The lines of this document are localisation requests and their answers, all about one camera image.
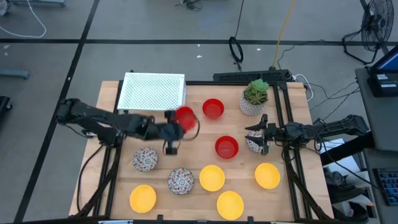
red bowl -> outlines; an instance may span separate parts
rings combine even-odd
[[[176,120],[182,129],[187,132],[196,125],[196,116],[189,106],[182,106],[175,112],[174,120]]]
[[[217,99],[206,100],[202,106],[204,114],[210,119],[217,119],[224,113],[224,104]]]
[[[239,145],[235,138],[232,138],[231,136],[223,136],[217,139],[216,152],[220,157],[230,159],[235,157],[238,151]]]

wooden table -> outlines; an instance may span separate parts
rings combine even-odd
[[[96,105],[98,108],[113,110],[118,83],[115,81],[102,83]],[[163,214],[165,220],[223,220],[217,212],[216,201],[221,193],[233,190],[240,194],[244,201],[244,212],[238,220],[247,220],[248,216],[253,216],[256,221],[294,221],[285,163],[281,158],[282,148],[272,143],[268,155],[262,156],[252,152],[245,143],[244,136],[248,132],[244,128],[257,124],[261,114],[250,117],[240,111],[239,99],[244,88],[244,86],[188,85],[187,106],[193,108],[201,122],[200,134],[194,141],[182,142],[176,156],[163,155],[162,141],[144,142],[127,138],[123,143],[111,218],[155,220],[158,214]],[[302,83],[288,83],[288,88],[294,121],[311,124]],[[269,101],[264,113],[268,114],[269,123],[278,124],[273,89],[270,88],[268,93]],[[209,98],[218,98],[224,103],[225,111],[219,120],[208,120],[203,115],[201,106]],[[285,105],[282,92],[280,92],[280,100],[281,104]],[[284,121],[287,122],[285,107],[282,106],[282,109]],[[130,112],[152,114],[157,122],[164,121],[163,112]],[[224,135],[234,137],[239,143],[238,155],[230,160],[218,157],[215,152],[215,141]],[[144,146],[155,148],[159,154],[159,163],[156,169],[150,172],[139,172],[132,166],[134,153]],[[313,144],[309,143],[307,147],[312,148]],[[98,141],[89,139],[82,163],[97,148]],[[302,149],[300,153],[308,191],[325,213],[333,217],[319,155],[306,149]],[[97,188],[103,156],[104,151],[93,158],[85,169],[81,186],[81,206],[88,201]],[[275,189],[263,189],[254,180],[254,170],[263,162],[274,164],[280,171],[280,184]],[[217,192],[204,190],[198,179],[201,169],[208,164],[220,166],[226,176],[224,186]],[[179,167],[189,169],[195,176],[194,188],[186,195],[173,194],[167,185],[169,174]],[[134,212],[129,205],[130,193],[141,184],[151,185],[157,194],[155,207],[143,214]],[[296,192],[300,216],[304,218],[302,196],[297,188]],[[100,211],[104,211],[104,205],[101,206]],[[70,209],[70,214],[75,213],[76,194]]]

yellow bowl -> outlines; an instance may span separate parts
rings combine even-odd
[[[262,163],[258,165],[254,176],[257,183],[265,189],[274,189],[280,182],[278,168],[270,163]]]
[[[130,195],[130,206],[138,213],[149,212],[155,205],[156,193],[149,185],[136,187]]]
[[[214,192],[223,187],[225,175],[223,170],[218,166],[208,165],[200,171],[199,181],[205,190]]]
[[[243,199],[233,191],[222,193],[217,200],[217,211],[226,220],[235,220],[243,213]]]

cable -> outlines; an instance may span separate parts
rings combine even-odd
[[[317,106],[322,105],[322,104],[323,104],[324,102],[326,102],[327,100],[335,100],[335,99],[341,98],[341,97],[343,97],[343,96],[346,96],[346,95],[350,95],[350,94],[359,92],[359,91],[354,91],[354,92],[351,92],[351,93],[348,93],[348,94],[345,94],[345,95],[333,97],[333,96],[337,95],[339,92],[341,92],[341,91],[343,91],[343,90],[346,90],[349,86],[351,86],[351,85],[354,84],[354,83],[356,83],[356,82],[352,82],[352,83],[348,84],[348,86],[346,86],[346,87],[340,89],[339,91],[337,91],[336,93],[332,94],[331,96],[328,96],[328,95],[327,95],[326,90],[325,90],[321,85],[317,85],[317,84],[314,84],[314,83],[310,83],[310,84],[313,85],[313,86],[320,87],[320,88],[323,90],[323,92],[324,92],[324,94],[325,94],[325,97],[326,97],[325,100],[323,100],[321,103],[315,105],[313,108],[310,109],[310,111],[313,110],[313,109],[315,109]]]
[[[307,147],[303,147],[303,149],[308,149],[309,151],[313,151],[313,152],[315,152],[316,154],[320,155],[319,151],[316,150],[316,149],[310,149],[310,148],[307,148]]]
[[[293,76],[293,79],[294,80],[297,80],[297,76],[301,76],[301,77],[303,77],[304,79],[305,79],[305,81],[307,82],[307,85],[308,85],[308,87],[309,87],[309,89],[310,89],[310,91],[311,91],[311,97],[307,100],[307,102],[309,102],[310,100],[312,100],[312,98],[313,98],[313,91],[312,91],[312,88],[311,88],[311,85],[310,85],[310,83],[308,82],[308,80],[307,80],[307,78],[305,78],[305,76],[303,76],[302,74],[297,74],[297,75],[292,75]]]
[[[239,25],[240,25],[240,23],[241,23],[241,16],[242,16],[243,3],[244,3],[244,0],[242,0],[241,11],[239,12],[238,26],[236,27],[236,33],[235,33],[235,36],[234,36],[235,38],[236,38],[236,36],[238,35]]]
[[[198,135],[199,135],[199,130],[200,130],[200,122],[199,122],[199,119],[198,119],[194,114],[188,114],[188,115],[193,115],[193,116],[195,117],[195,120],[198,122],[198,130],[197,130],[197,132],[195,133],[195,135],[194,135],[193,137],[187,138],[187,139],[181,139],[181,140],[183,140],[183,141],[192,141],[192,140],[194,140],[195,138],[198,137]]]
[[[76,131],[73,127],[71,127],[71,126],[69,126],[69,125],[67,125],[67,124],[64,124],[64,126],[67,127],[67,128],[69,128],[69,129],[71,129],[74,133],[80,135],[81,137],[88,138],[88,137],[85,136],[84,134],[81,134],[81,133],[79,133],[78,131]]]
[[[319,135],[319,133],[321,133],[321,132],[322,132],[323,130],[325,130],[326,128],[322,129],[322,130],[319,131],[319,132],[316,132],[313,128],[310,128],[310,127],[305,127],[305,128],[307,128],[307,129],[309,129],[309,130],[312,130],[312,131],[314,132],[314,134],[317,136],[318,141],[320,142],[320,149],[322,148],[322,145],[323,145],[323,147],[325,147],[325,153],[328,155],[329,159],[330,159],[332,162],[334,162],[335,164],[337,164],[337,165],[340,166],[341,168],[347,170],[350,174],[353,174],[355,177],[359,178],[359,179],[362,180],[363,182],[365,182],[365,183],[369,184],[370,186],[374,187],[375,189],[377,189],[378,191],[380,191],[380,193],[385,194],[385,195],[387,195],[388,197],[395,197],[395,198],[398,199],[397,196],[392,195],[392,194],[388,194],[387,192],[381,190],[377,185],[370,183],[370,181],[367,181],[366,179],[364,179],[364,178],[360,177],[359,175],[355,174],[353,171],[349,170],[347,167],[345,167],[345,166],[341,165],[340,163],[338,163],[337,161],[335,161],[334,158],[332,158],[332,156],[330,155],[330,153],[329,153],[328,150],[326,149],[326,144],[325,144],[325,142],[323,141],[323,139],[322,139],[322,138],[320,137],[320,135]]]
[[[347,95],[346,96],[346,98],[344,98],[343,99],[343,101],[332,111],[332,112],[330,112],[329,114],[328,114],[328,116],[326,116],[326,118],[323,118],[323,120],[326,120],[326,119],[328,119],[328,117],[330,116],[330,115],[332,115],[347,99],[348,99],[348,97],[350,96],[350,94],[349,95]]]
[[[37,21],[40,23],[40,25],[42,25],[42,27],[43,27],[43,29],[44,29],[43,34],[40,35],[40,36],[20,35],[20,34],[15,34],[15,33],[13,33],[13,32],[9,32],[8,30],[4,29],[4,28],[1,27],[1,26],[0,26],[0,29],[3,30],[4,32],[8,33],[8,34],[11,34],[11,35],[14,35],[14,36],[17,36],[17,37],[42,38],[42,37],[45,35],[45,33],[47,32],[47,29],[45,28],[45,26],[44,26],[44,24],[42,23],[42,21],[40,21],[40,19],[36,16],[36,13],[33,11],[32,6],[30,6],[30,0],[26,0],[26,1],[27,1],[27,4],[29,5],[29,9],[30,9],[30,11],[32,12],[33,16],[35,16],[36,19],[37,19]]]
[[[234,58],[234,61],[237,66],[238,66],[238,70],[240,72],[242,72],[242,67],[241,67],[241,63],[243,62],[243,50],[241,45],[239,44],[238,40],[236,40],[236,36],[238,35],[238,30],[239,30],[239,25],[241,23],[241,16],[242,16],[242,9],[243,9],[243,3],[244,0],[242,0],[242,5],[241,5],[241,11],[239,12],[239,19],[238,19],[238,25],[236,26],[236,33],[234,37],[230,37],[228,44],[229,44],[229,50],[231,51],[232,54],[232,58]],[[238,58],[238,56],[236,55],[234,49],[232,48],[232,45],[235,44],[236,47],[238,48],[239,54],[241,56],[241,58]]]
[[[86,162],[83,164],[83,167],[81,167],[81,171],[79,173],[79,179],[78,179],[78,183],[77,183],[77,195],[76,195],[76,206],[77,206],[77,210],[80,212],[80,185],[81,185],[81,177],[83,175],[83,171],[86,168],[88,162],[95,156],[97,155],[97,153],[100,152],[100,150],[102,149],[103,146],[100,146],[87,160]]]
[[[285,52],[288,52],[288,51],[292,50],[295,46],[303,46],[303,45],[306,45],[306,44],[309,44],[309,43],[317,43],[317,42],[332,43],[333,41],[326,41],[326,40],[323,40],[323,39],[319,39],[319,40],[310,40],[310,41],[306,41],[306,42],[304,42],[304,43],[302,43],[302,44],[295,44],[295,45],[293,45],[293,46],[292,46],[291,48],[289,48],[289,49],[285,49],[285,50],[282,52],[282,56],[280,56],[280,58],[279,58],[278,61],[277,61],[279,70],[281,70],[281,68],[280,68],[280,60],[282,60],[282,58],[284,57]]]
[[[282,38],[282,35],[283,35],[284,31],[285,31],[285,27],[286,27],[287,21],[289,21],[289,18],[290,18],[290,15],[291,15],[291,13],[292,13],[292,10],[293,10],[293,7],[294,7],[295,2],[296,2],[296,0],[292,0],[292,3],[291,3],[291,5],[290,5],[289,12],[287,13],[287,16],[286,16],[286,18],[285,18],[284,25],[282,26],[282,30],[280,30],[280,34],[279,34],[279,38],[278,38],[278,43],[276,44],[275,57],[274,57],[274,61],[273,61],[273,63],[272,63],[272,66],[273,66],[273,67],[275,67],[276,59],[278,58],[278,50],[279,50],[280,39]]]

patterned bowl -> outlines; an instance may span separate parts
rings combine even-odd
[[[169,189],[177,195],[189,193],[194,184],[193,174],[186,168],[173,170],[169,176]]]
[[[262,130],[261,131],[250,131],[248,133],[248,136],[252,136],[252,137],[262,137]],[[248,145],[248,147],[253,151],[253,152],[258,152],[261,153],[262,151],[262,146],[257,145],[256,143],[254,143],[251,140],[246,139],[246,144]]]
[[[148,172],[155,169],[158,160],[159,156],[155,149],[143,147],[135,153],[132,164],[138,171]]]

